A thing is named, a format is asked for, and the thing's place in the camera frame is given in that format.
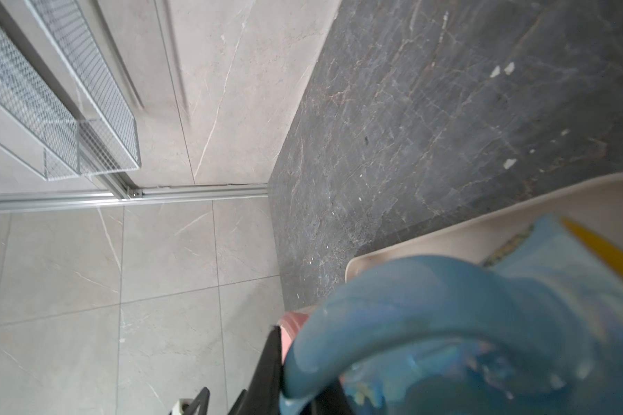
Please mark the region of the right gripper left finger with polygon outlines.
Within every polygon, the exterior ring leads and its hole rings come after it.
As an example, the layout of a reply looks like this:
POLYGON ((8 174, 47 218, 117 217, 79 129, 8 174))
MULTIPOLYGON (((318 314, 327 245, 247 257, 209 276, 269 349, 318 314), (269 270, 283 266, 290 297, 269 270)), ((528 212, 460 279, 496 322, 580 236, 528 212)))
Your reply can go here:
POLYGON ((210 391, 204 387, 197 397, 189 403, 183 404, 183 415, 207 415, 209 409, 210 391))

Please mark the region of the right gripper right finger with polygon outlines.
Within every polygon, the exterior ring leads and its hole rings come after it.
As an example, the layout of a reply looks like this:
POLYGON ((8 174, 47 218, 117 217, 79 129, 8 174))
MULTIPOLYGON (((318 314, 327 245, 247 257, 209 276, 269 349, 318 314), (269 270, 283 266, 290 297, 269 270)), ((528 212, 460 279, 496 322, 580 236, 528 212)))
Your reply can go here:
POLYGON ((279 415, 281 377, 281 329, 273 326, 249 387, 240 392, 228 414, 279 415))

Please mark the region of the pink cartoon mug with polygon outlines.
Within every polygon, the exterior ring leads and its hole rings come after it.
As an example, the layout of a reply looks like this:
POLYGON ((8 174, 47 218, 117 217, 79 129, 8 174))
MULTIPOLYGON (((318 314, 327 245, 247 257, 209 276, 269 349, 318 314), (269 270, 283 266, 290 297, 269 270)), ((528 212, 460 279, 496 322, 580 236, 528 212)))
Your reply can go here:
POLYGON ((298 311, 287 311, 278 321, 280 326, 280 342, 281 342, 281 361, 285 362, 287 353, 292 347, 295 337, 298 335, 313 308, 301 309, 298 311))

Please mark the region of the blue mug yellow inside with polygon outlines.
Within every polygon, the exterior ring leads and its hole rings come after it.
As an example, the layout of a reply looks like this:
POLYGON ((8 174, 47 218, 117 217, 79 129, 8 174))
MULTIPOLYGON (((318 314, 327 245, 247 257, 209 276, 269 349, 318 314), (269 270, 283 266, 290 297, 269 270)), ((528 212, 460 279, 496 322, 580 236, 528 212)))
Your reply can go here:
POLYGON ((623 250, 547 215, 476 265, 392 259, 320 304, 287 352, 280 411, 623 414, 623 250))

